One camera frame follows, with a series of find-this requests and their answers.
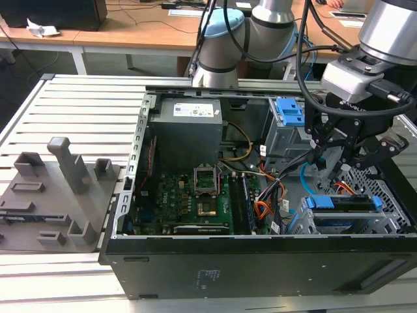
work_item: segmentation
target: motherboard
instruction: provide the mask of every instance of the motherboard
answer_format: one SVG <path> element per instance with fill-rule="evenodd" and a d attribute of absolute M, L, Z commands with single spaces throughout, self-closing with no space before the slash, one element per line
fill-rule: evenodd
<path fill-rule="evenodd" d="M 255 175 L 216 173 L 200 167 L 194 173 L 161 174 L 155 192 L 142 192 L 134 220 L 136 235 L 266 234 L 253 206 L 259 195 Z"/>

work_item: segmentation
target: sticker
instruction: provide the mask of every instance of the sticker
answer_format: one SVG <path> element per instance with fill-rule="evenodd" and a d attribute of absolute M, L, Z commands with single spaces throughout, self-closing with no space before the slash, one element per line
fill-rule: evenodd
<path fill-rule="evenodd" d="M 265 145 L 261 145 L 259 147 L 259 152 L 261 153 L 262 157 L 266 157 L 266 146 Z"/>
<path fill-rule="evenodd" d="M 18 216 L 5 216 L 7 220 L 25 220 L 24 217 L 18 217 Z"/>
<path fill-rule="evenodd" d="M 282 209 L 289 213 L 289 201 L 288 200 L 282 200 Z"/>
<path fill-rule="evenodd" d="M 177 103 L 174 105 L 174 116 L 214 117 L 213 105 L 202 103 Z"/>
<path fill-rule="evenodd" d="M 271 230 L 273 230 L 276 233 L 280 233 L 280 227 L 274 221 L 272 221 L 271 223 Z"/>
<path fill-rule="evenodd" d="M 252 8 L 250 3 L 247 3 L 247 2 L 236 2 L 236 6 L 238 8 Z"/>
<path fill-rule="evenodd" d="M 215 281 L 217 281 L 220 277 L 220 270 L 213 269 L 213 270 L 200 270 L 197 272 L 197 279 L 195 281 L 195 287 L 197 289 L 205 290 L 210 285 L 213 285 Z"/>
<path fill-rule="evenodd" d="M 353 28 L 361 28 L 363 26 L 363 22 L 361 21 L 339 21 L 341 25 L 345 27 L 353 27 Z"/>

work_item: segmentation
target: green motherboard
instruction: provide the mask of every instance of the green motherboard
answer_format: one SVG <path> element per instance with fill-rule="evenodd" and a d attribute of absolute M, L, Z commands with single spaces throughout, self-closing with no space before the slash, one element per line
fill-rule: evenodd
<path fill-rule="evenodd" d="M 161 175 L 154 193 L 154 205 L 138 207 L 134 223 L 135 234 L 170 235 L 176 231 L 194 234 L 194 228 L 197 226 L 221 232 L 216 234 L 236 234 L 233 225 L 233 199 L 231 199 L 235 195 L 232 195 L 229 189 L 231 176 L 215 175 L 217 186 L 214 186 L 212 172 L 204 174 L 203 172 L 198 177 L 196 185 L 193 174 Z M 247 175 L 245 182 L 251 202 L 247 208 L 253 211 L 255 198 L 260 192 L 258 178 Z M 215 190 L 211 194 L 196 192 L 200 188 L 210 187 L 214 187 Z M 257 233 L 267 233 L 266 227 L 258 227 Z"/>

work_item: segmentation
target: aluminum profile table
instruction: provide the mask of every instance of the aluminum profile table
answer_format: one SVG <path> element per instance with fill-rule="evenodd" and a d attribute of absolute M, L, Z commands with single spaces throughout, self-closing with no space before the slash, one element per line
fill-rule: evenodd
<path fill-rule="evenodd" d="M 69 137 L 72 152 L 81 153 L 86 162 L 98 157 L 110 158 L 122 166 L 121 178 L 146 85 L 189 86 L 190 81 L 81 75 L 56 75 L 52 80 L 40 80 L 0 135 L 0 194 L 16 174 L 13 162 L 22 151 L 36 151 L 43 160 L 53 160 L 46 150 L 52 136 Z M 240 86 L 298 90 L 296 82 L 240 80 Z M 308 87 L 314 89 L 318 85 L 310 83 Z M 410 147 L 395 161 L 416 188 L 417 129 L 401 116 L 395 120 L 395 130 L 411 141 Z M 114 195 L 121 188 L 119 181 Z M 129 301 L 111 267 L 99 265 L 97 259 L 98 253 L 0 252 L 0 311 L 272 313 L 323 308 L 328 312 L 417 311 L 417 270 L 371 295 Z M 282 266 L 291 270 L 291 264 Z"/>

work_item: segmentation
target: wooden table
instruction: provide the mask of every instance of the wooden table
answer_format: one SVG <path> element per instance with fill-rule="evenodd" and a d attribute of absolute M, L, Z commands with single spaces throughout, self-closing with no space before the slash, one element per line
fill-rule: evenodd
<path fill-rule="evenodd" d="M 157 5 L 160 1 L 149 6 L 137 7 L 134 6 L 133 0 L 120 2 L 122 7 L 119 6 L 118 0 L 108 0 L 107 20 L 96 32 L 60 30 L 59 36 L 38 38 L 26 29 L 8 28 L 4 21 L 1 25 L 20 49 L 70 52 L 78 74 L 87 73 L 87 52 L 125 54 L 128 68 L 133 68 L 132 54 L 191 56 L 195 47 L 199 18 L 169 16 L 168 10 L 162 10 Z M 294 0 L 295 18 L 301 17 L 303 4 L 304 0 Z M 328 6 L 318 6 L 317 10 L 327 26 L 342 34 L 351 44 L 358 43 L 358 28 L 342 26 L 340 19 L 333 18 L 328 13 L 329 10 L 333 10 Z M 333 44 L 321 32 L 311 14 L 308 18 L 308 35 L 315 45 Z M 0 48 L 14 49 L 4 33 L 0 33 Z M 331 51 L 320 52 L 316 62 L 327 63 L 335 59 L 336 55 Z"/>

